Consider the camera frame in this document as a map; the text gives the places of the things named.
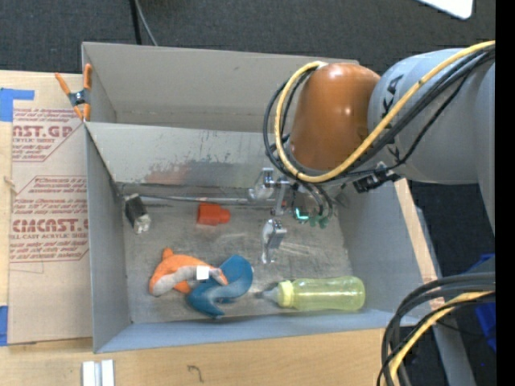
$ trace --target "blue object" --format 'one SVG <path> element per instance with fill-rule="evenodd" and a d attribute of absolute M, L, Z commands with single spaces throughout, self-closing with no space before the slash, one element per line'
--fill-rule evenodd
<path fill-rule="evenodd" d="M 227 285 L 221 285 L 210 277 L 186 297 L 192 307 L 211 318 L 219 318 L 225 314 L 215 303 L 231 302 L 239 298 L 249 291 L 253 280 L 252 266 L 239 255 L 231 256 L 220 265 L 220 269 L 227 277 Z"/>
<path fill-rule="evenodd" d="M 7 306 L 0 306 L 0 346 L 7 346 Z"/>
<path fill-rule="evenodd" d="M 34 90 L 0 88 L 0 121 L 13 121 L 15 100 L 34 100 Z"/>
<path fill-rule="evenodd" d="M 484 254 L 480 260 L 473 265 L 469 270 L 473 270 L 481 263 L 487 261 L 493 256 L 493 254 Z M 497 336 L 496 336 L 496 304 L 485 303 L 483 305 L 476 306 L 475 308 L 476 317 L 483 330 L 486 343 L 497 353 Z"/>

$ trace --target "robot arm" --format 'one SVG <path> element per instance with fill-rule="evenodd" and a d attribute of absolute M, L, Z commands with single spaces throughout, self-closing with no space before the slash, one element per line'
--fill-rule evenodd
<path fill-rule="evenodd" d="M 416 55 L 381 77 L 355 64 L 307 64 L 270 101 L 263 134 L 276 168 L 331 197 L 345 183 L 368 191 L 399 177 L 479 183 L 495 232 L 494 119 L 492 41 Z"/>

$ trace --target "plush toy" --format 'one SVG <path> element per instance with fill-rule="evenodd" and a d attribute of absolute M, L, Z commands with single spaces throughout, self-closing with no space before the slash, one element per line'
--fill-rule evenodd
<path fill-rule="evenodd" d="M 174 254 L 171 248 L 165 248 L 162 260 L 155 268 L 149 282 L 150 294 L 161 296 L 172 289 L 184 294 L 191 293 L 192 287 L 188 281 L 195 280 L 199 266 L 207 267 L 208 276 L 220 285 L 229 283 L 221 269 L 215 268 L 196 257 Z"/>

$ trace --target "black cable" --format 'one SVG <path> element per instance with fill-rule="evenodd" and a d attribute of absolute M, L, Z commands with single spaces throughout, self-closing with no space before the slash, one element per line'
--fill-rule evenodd
<path fill-rule="evenodd" d="M 381 376 L 385 377 L 385 382 L 388 386 L 394 386 L 393 379 L 391 377 L 391 374 L 389 373 L 388 368 L 389 363 L 392 361 L 392 359 L 395 357 L 395 355 L 406 345 L 406 343 L 411 339 L 411 337 L 422 327 L 422 325 L 426 324 L 426 322 L 433 317 L 435 314 L 446 310 L 450 308 L 456 308 L 459 309 L 462 306 L 469 306 L 469 305 L 477 305 L 481 302 L 494 302 L 495 300 L 495 292 L 493 294 L 485 294 L 481 298 L 476 298 L 473 300 L 466 300 L 466 301 L 459 301 L 454 302 L 450 305 L 442 306 L 436 310 L 431 311 L 429 314 L 426 314 L 423 319 L 421 319 L 416 326 L 414 326 L 413 330 L 402 340 L 401 343 L 399 343 L 392 352 L 386 357 L 386 359 L 383 360 L 381 370 L 379 371 L 379 375 L 377 376 L 377 382 L 376 385 L 381 385 Z"/>
<path fill-rule="evenodd" d="M 132 18 L 132 23 L 134 26 L 134 33 L 136 35 L 136 44 L 142 45 L 142 34 L 139 30 L 139 21 L 138 21 L 138 7 L 136 5 L 136 0 L 129 0 L 130 4 L 130 16 Z"/>
<path fill-rule="evenodd" d="M 400 321 L 410 310 L 432 298 L 440 298 L 443 295 L 454 293 L 456 290 L 462 293 L 467 286 L 476 289 L 478 285 L 485 287 L 481 285 L 491 284 L 493 281 L 495 281 L 495 273 L 465 273 L 436 279 L 413 290 L 402 300 L 385 329 L 381 345 L 381 359 L 384 360 L 388 355 L 388 347 L 392 339 L 398 342 Z"/>
<path fill-rule="evenodd" d="M 395 124 L 395 126 L 390 128 L 388 132 L 381 139 L 379 139 L 375 145 L 367 150 L 366 154 L 362 158 L 359 158 L 347 170 L 337 175 L 335 179 L 342 179 L 347 177 L 350 175 L 352 168 L 359 167 L 373 158 L 385 146 L 390 144 L 395 136 L 397 136 L 397 134 L 399 134 L 401 130 L 404 129 L 404 127 L 406 127 L 419 113 L 421 113 L 436 97 L 442 94 L 443 91 L 449 88 L 458 79 L 469 75 L 475 68 L 478 68 L 480 65 L 491 60 L 494 56 L 495 46 L 487 47 L 483 51 L 472 53 L 471 55 L 461 59 L 461 61 L 455 64 L 447 72 L 442 74 L 438 80 L 436 80 L 433 86 L 417 100 L 417 102 L 411 107 L 410 111 L 405 113 L 399 119 L 398 123 Z"/>
<path fill-rule="evenodd" d="M 281 173 L 283 173 L 286 177 L 292 179 L 291 177 L 291 173 L 289 173 L 288 171 L 286 171 L 285 167 L 282 165 L 281 161 L 280 160 L 277 160 L 275 157 L 274 157 L 274 152 L 276 150 L 276 145 L 275 144 L 270 144 L 270 141 L 269 141 L 269 138 L 268 138 L 268 124 L 269 124 L 269 119 L 270 119 L 270 114 L 271 114 L 271 111 L 272 111 L 272 108 L 274 107 L 274 103 L 275 101 L 278 99 L 279 95 L 281 94 L 282 90 L 284 90 L 284 88 L 286 87 L 286 84 L 287 84 L 287 81 L 285 81 L 283 84 L 281 84 L 281 86 L 278 87 L 278 89 L 274 92 L 274 94 L 272 95 L 272 97 L 270 98 L 269 102 L 268 102 L 268 105 L 266 106 L 266 110 L 265 110 L 265 116 L 263 118 L 263 127 L 262 127 L 262 134 L 263 134 L 263 142 L 265 143 L 265 153 L 266 153 L 266 156 L 268 157 L 268 159 L 272 162 L 272 164 L 275 166 L 276 169 L 278 169 Z M 292 96 L 290 96 L 290 99 L 288 100 L 288 105 L 291 103 L 291 98 Z M 282 141 L 285 142 L 286 139 L 288 139 L 290 135 L 287 134 L 286 136 L 284 136 L 282 138 Z M 323 201 L 320 200 L 320 197 L 315 193 L 315 191 L 313 190 L 313 187 L 310 186 L 308 183 L 306 182 L 303 182 L 299 179 L 293 179 L 297 184 L 303 186 L 310 194 L 311 196 L 315 199 L 315 201 L 317 202 L 318 206 L 319 206 L 319 216 L 321 216 L 323 214 Z"/>
<path fill-rule="evenodd" d="M 281 124 L 281 138 L 284 133 L 284 127 L 286 125 L 286 116 L 288 115 L 288 111 L 290 110 L 291 102 L 293 100 L 294 94 L 299 88 L 299 86 L 305 81 L 306 78 L 309 77 L 310 74 L 313 73 L 313 69 L 307 70 L 305 73 L 303 73 L 295 82 L 294 87 L 290 90 L 290 95 L 288 96 L 288 101 L 284 107 L 284 110 L 282 111 L 282 124 Z"/>

